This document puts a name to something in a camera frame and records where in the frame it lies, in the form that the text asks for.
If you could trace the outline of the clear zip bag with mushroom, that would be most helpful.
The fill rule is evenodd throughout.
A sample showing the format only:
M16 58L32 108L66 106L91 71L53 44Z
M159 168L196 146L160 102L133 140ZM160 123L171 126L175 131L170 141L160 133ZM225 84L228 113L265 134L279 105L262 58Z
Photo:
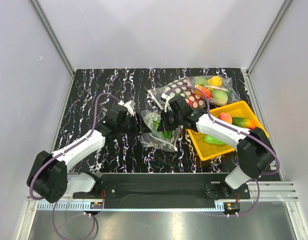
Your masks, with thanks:
M156 109L154 114L160 116L161 111L165 110L165 104L170 98L182 96L193 110L199 108L200 97L195 93L195 90L189 86L193 86L193 81L197 77L183 77L176 79L163 87L157 87L147 90L151 100L154 101Z

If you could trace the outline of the green fake bok choy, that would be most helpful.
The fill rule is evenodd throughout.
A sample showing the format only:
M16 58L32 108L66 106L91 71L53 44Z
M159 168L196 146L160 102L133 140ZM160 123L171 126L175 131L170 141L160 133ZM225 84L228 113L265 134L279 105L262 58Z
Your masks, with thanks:
M156 113L149 113L148 115L148 125L149 128L152 130L152 133L155 137L159 137L163 140L173 140L174 138L174 131L166 131L163 128L163 123L161 121L161 116Z

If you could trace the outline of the clear zip bag with lemon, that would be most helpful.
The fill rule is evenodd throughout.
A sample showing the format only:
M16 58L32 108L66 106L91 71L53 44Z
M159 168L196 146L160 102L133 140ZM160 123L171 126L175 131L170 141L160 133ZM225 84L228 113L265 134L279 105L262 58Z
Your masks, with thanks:
M166 152L176 152L176 142L179 136L179 128L172 131L158 131L161 116L149 110L141 111L141 117L150 132L140 136L140 142L144 148L155 148Z

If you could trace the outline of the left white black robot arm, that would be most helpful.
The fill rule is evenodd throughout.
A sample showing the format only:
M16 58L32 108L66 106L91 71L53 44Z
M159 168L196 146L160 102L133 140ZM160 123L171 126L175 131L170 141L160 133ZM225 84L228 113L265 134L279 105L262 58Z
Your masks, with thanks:
M76 193L98 197L102 191L98 183L100 177L85 172L69 176L68 172L118 134L141 135L150 131L139 113L133 113L122 105L113 107L102 120L94 123L91 130L70 145L52 153L44 150L37 154L27 179L31 198L53 204L63 196Z

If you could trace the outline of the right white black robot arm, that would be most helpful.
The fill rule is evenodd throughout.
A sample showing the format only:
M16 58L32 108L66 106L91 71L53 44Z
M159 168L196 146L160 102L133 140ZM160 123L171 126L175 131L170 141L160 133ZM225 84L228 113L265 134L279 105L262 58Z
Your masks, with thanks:
M158 131L168 132L179 126L213 136L237 152L239 164L225 177L225 183L221 185L222 195L226 198L238 194L239 187L248 180L276 173L266 171L273 161L278 161L278 157L261 128L249 130L231 125L212 116L209 111L193 110L181 95L168 96L165 109L161 112Z

